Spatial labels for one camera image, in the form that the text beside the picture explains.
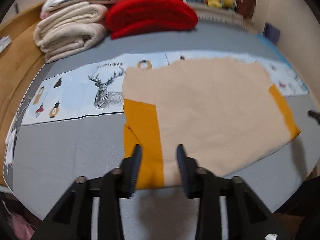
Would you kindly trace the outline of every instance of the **grey surface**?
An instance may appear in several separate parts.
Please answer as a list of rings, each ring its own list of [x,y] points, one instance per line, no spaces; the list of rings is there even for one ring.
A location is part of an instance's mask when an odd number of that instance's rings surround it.
[[[189,33],[154,33],[115,41],[49,65],[46,78],[129,52],[212,49],[281,60],[255,35],[212,24]],[[228,176],[242,176],[271,211],[281,206],[313,170],[320,156],[320,127],[307,117],[315,108],[309,95],[288,98],[302,133],[274,154]],[[15,148],[13,192],[43,219],[77,176],[94,178],[118,166],[123,158],[123,114],[22,126]],[[144,190],[121,200],[126,239],[194,239],[198,200],[180,187]],[[93,224],[93,239],[96,239]]]

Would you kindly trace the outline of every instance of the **cream towel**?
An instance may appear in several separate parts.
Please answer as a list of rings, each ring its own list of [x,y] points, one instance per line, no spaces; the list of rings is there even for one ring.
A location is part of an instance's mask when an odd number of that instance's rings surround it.
[[[106,34],[105,27],[98,23],[70,23],[48,32],[41,41],[40,49],[46,53],[46,63],[50,63],[91,48]]]
[[[37,46],[43,44],[46,34],[61,26],[74,23],[96,23],[104,19],[107,8],[100,4],[81,2],[68,6],[40,21],[34,31],[33,39]]]
[[[180,184],[176,147],[218,176],[275,151],[299,133],[285,99],[259,63],[231,58],[128,68],[123,82],[125,157],[143,156],[138,188]]]

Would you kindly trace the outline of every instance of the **orange stripe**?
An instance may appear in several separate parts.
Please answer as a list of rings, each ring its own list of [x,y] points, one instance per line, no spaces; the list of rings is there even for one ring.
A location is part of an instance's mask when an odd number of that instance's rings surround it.
[[[156,106],[124,100],[124,157],[131,156],[136,144],[142,146],[142,160],[137,189],[164,187],[160,131]]]
[[[296,125],[296,123],[294,122],[293,114],[291,112],[291,109],[287,101],[285,100],[285,98],[282,97],[280,91],[277,89],[276,85],[274,84],[269,88],[269,93],[272,95],[278,108],[280,109],[284,117],[285,125],[287,126],[290,132],[291,140],[293,140],[301,133],[301,131],[299,127]]]

